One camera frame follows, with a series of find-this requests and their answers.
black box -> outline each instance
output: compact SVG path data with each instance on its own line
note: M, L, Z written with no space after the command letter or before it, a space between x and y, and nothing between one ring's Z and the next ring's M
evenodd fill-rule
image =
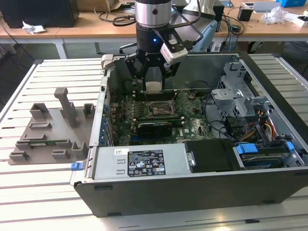
M237 15L237 19L239 21L248 22L250 20L250 16L252 14L253 9L240 8L239 13Z
M0 11L10 28L27 24L73 27L79 17L77 0L0 0Z
M216 0L215 3L214 3L214 7L213 7L213 10L216 14L215 20L218 22L216 32L219 31L219 27L220 27L220 23L221 23L222 14L223 14L224 9L225 9L225 6L220 1Z

blue latch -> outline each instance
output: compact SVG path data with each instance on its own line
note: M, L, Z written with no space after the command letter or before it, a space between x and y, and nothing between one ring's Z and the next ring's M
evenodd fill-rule
M241 143L236 147L239 154L257 153L258 149L254 143Z
M292 144L292 142L288 141L288 142L286 143L286 145L287 145L287 147L288 147L288 149L289 149L290 152L291 152L292 150L294 150L294 145Z
M81 171L82 170L82 162L74 162L71 165L72 171Z

table leg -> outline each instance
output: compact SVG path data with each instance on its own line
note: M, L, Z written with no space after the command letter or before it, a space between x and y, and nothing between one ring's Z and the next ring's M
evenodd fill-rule
M96 53L101 54L100 44L98 42L95 42L94 45L95 45Z
M60 59L68 59L69 57L68 57L68 53L66 50L66 45L63 42L63 40L56 41L54 44L57 47L57 51L59 53Z

warning label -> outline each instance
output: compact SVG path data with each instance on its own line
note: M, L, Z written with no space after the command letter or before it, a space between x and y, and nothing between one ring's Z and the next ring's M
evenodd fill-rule
M128 152L130 177L165 175L163 150Z

computer case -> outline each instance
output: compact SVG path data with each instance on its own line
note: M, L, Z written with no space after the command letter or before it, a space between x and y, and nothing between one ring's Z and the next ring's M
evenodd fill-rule
M73 27L79 17L77 0L0 0L0 11L10 28L27 24Z

